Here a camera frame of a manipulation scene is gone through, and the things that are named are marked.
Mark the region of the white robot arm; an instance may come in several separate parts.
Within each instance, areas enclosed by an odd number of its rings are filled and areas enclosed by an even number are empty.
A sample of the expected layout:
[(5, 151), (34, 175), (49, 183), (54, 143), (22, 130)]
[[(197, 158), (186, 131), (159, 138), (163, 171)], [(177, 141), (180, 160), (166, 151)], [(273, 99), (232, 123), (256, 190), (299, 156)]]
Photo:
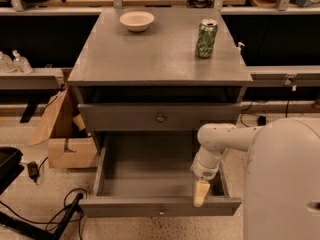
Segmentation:
[(265, 126), (205, 124), (191, 170), (200, 207), (229, 148), (248, 154), (244, 240), (320, 240), (320, 119), (284, 118)]

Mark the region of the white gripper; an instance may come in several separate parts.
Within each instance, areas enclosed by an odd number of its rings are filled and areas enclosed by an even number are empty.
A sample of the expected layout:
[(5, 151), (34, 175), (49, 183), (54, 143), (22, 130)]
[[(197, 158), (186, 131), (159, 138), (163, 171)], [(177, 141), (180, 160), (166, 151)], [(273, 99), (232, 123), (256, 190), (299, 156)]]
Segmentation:
[(205, 148), (200, 148), (196, 153), (191, 171), (194, 173), (197, 181), (194, 183), (193, 205), (201, 207), (209, 192), (210, 184), (218, 170), (221, 161), (226, 157), (228, 150), (208, 151)]

